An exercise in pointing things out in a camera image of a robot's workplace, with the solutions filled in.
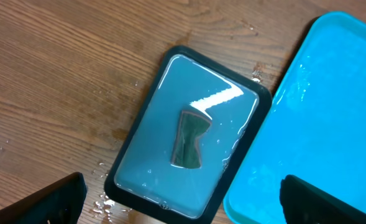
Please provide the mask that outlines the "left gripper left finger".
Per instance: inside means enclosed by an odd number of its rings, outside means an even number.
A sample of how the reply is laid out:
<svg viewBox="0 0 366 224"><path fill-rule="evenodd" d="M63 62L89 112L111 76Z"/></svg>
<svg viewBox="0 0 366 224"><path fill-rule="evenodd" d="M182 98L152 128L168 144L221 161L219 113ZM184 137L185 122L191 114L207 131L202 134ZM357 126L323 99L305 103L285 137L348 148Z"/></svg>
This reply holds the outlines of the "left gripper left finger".
<svg viewBox="0 0 366 224"><path fill-rule="evenodd" d="M76 223L86 195L83 174L74 172L0 210L0 223Z"/></svg>

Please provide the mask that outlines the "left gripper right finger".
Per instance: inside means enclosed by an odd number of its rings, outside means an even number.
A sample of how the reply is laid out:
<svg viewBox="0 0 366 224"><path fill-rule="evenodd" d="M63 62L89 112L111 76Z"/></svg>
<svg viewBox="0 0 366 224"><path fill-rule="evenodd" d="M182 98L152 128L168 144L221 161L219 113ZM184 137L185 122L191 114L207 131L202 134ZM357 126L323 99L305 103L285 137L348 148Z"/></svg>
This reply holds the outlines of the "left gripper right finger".
<svg viewBox="0 0 366 224"><path fill-rule="evenodd" d="M287 224L366 224L366 213L294 175L281 181L279 198Z"/></svg>

